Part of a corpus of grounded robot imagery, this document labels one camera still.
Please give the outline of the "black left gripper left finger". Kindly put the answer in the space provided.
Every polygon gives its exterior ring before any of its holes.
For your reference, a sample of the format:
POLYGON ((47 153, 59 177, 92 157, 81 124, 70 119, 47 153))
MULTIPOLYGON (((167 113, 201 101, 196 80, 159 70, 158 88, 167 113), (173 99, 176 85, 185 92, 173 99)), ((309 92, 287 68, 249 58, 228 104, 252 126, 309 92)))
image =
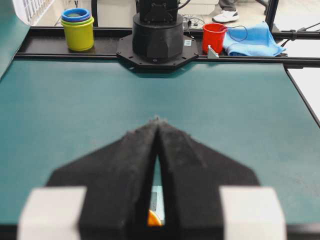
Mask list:
POLYGON ((147 223, 158 125, 148 123, 55 169, 30 192, 20 240, 124 240, 147 223))

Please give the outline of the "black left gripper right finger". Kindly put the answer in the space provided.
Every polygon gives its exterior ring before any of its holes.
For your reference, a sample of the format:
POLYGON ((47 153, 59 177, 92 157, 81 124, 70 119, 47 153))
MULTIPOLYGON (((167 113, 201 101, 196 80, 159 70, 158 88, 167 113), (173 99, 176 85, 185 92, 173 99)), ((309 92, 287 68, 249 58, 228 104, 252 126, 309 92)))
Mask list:
POLYGON ((165 217, 183 240, 284 240, 276 191, 254 171, 161 122, 157 127, 165 217))

